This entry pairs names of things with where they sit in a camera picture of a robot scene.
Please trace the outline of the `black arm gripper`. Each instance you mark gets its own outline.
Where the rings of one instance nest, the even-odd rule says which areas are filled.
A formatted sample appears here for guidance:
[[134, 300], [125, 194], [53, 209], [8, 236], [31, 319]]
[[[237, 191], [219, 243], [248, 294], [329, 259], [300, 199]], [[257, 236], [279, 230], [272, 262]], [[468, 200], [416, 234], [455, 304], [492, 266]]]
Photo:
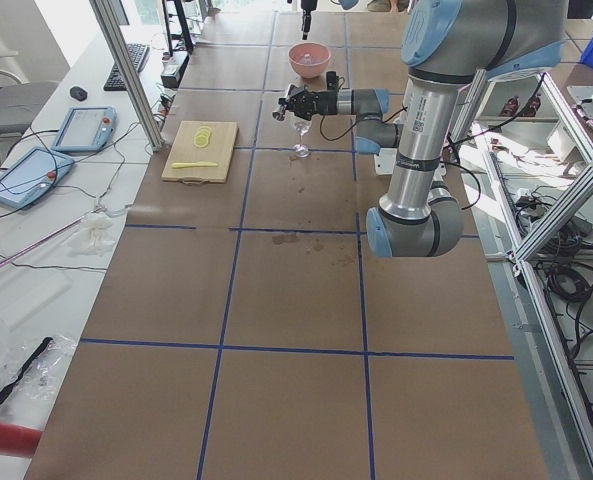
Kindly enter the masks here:
[[301, 0], [300, 8], [302, 12], [302, 39], [307, 40], [311, 29], [312, 13], [317, 9], [317, 0]]

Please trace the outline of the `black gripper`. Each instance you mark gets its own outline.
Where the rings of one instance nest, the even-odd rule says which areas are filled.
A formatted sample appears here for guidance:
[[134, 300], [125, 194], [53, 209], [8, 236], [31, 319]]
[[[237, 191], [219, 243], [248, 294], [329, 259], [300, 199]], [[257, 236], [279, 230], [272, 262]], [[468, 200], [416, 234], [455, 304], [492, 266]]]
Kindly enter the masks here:
[[[302, 96], [300, 106], [292, 101]], [[306, 85], [290, 84], [285, 90], [285, 98], [278, 100], [280, 105], [286, 106], [286, 114], [292, 113], [299, 119], [311, 119], [315, 115], [329, 116], [338, 114], [338, 93], [333, 90], [308, 91]]]

